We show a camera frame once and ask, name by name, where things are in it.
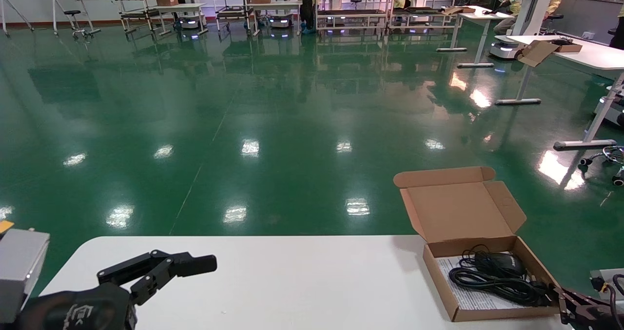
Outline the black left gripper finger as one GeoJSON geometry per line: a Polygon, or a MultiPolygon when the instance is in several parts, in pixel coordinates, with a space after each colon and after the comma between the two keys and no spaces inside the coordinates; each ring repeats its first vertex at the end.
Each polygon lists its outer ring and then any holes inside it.
{"type": "Polygon", "coordinates": [[[196,276],[216,269],[214,255],[193,257],[189,252],[171,254],[153,250],[101,270],[97,279],[100,284],[117,286],[135,281],[130,290],[131,301],[141,306],[174,277],[196,276]]]}

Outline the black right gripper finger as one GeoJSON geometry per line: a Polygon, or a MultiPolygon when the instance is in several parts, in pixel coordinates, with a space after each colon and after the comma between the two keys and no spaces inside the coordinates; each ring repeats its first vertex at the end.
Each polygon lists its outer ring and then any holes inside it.
{"type": "Polygon", "coordinates": [[[553,299],[553,303],[556,303],[559,307],[560,317],[569,317],[568,295],[566,291],[560,288],[560,286],[549,284],[549,294],[553,299]]]}
{"type": "Polygon", "coordinates": [[[566,293],[565,323],[575,329],[613,328],[613,297],[604,301],[579,293],[566,293]]]}

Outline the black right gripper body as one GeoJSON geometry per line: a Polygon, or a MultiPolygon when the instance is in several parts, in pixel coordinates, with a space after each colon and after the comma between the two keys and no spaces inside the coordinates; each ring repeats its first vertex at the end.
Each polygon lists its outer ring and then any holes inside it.
{"type": "Polygon", "coordinates": [[[622,330],[624,325],[623,310],[617,304],[597,306],[598,330],[622,330]]]}

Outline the left gripper body black cover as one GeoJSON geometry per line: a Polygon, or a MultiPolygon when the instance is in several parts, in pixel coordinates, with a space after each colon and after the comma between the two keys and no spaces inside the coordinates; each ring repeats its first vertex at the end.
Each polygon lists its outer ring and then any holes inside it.
{"type": "Polygon", "coordinates": [[[35,297],[14,322],[16,330],[133,330],[136,325],[131,294],[112,283],[35,297]]]}

